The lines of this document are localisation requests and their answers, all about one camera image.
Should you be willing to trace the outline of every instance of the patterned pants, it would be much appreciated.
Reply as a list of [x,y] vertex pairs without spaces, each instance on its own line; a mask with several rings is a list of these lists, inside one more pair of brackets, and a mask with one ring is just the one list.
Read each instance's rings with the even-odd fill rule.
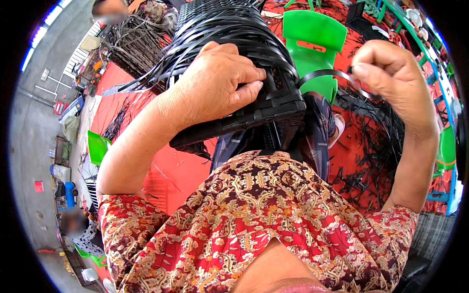
[[[331,104],[320,94],[310,91],[303,95],[306,112],[304,127],[298,130],[296,148],[303,156],[303,161],[310,165],[318,176],[327,182],[329,174],[328,139],[335,132],[334,116]],[[229,133],[218,137],[212,157],[210,172],[223,165],[250,143],[246,130]]]

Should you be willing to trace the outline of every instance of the fingernail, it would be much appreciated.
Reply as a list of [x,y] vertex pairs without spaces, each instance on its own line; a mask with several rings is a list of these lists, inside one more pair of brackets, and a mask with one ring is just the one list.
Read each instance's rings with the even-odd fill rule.
[[357,63],[352,67],[352,73],[358,76],[367,76],[368,69],[366,68],[365,64]]
[[263,82],[256,82],[256,86],[261,90],[261,88],[264,86]]

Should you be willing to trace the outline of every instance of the forearm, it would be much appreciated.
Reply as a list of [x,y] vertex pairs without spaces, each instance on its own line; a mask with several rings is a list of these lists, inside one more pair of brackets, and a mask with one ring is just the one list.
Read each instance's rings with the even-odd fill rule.
[[117,138],[101,163],[98,193],[141,195],[153,157],[179,131],[168,102],[173,94],[168,90],[152,100]]
[[416,213],[422,211],[433,175],[438,144],[436,130],[418,136],[406,131],[393,189],[383,210],[399,204]]

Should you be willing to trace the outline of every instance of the red paisley blouse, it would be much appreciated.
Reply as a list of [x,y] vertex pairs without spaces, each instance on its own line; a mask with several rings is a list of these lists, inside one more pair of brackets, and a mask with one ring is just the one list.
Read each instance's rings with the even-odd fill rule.
[[363,216],[284,152],[238,155],[169,217],[135,196],[103,197],[108,268],[121,292],[228,292],[277,238],[331,290],[392,291],[417,214]]

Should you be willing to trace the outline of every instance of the foot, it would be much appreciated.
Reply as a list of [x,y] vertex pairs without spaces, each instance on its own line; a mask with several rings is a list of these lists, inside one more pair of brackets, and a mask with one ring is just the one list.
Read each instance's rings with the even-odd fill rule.
[[334,134],[329,137],[327,144],[328,148],[330,149],[336,141],[338,141],[340,135],[344,132],[345,129],[345,120],[342,118],[340,114],[334,114],[335,120],[335,131]]

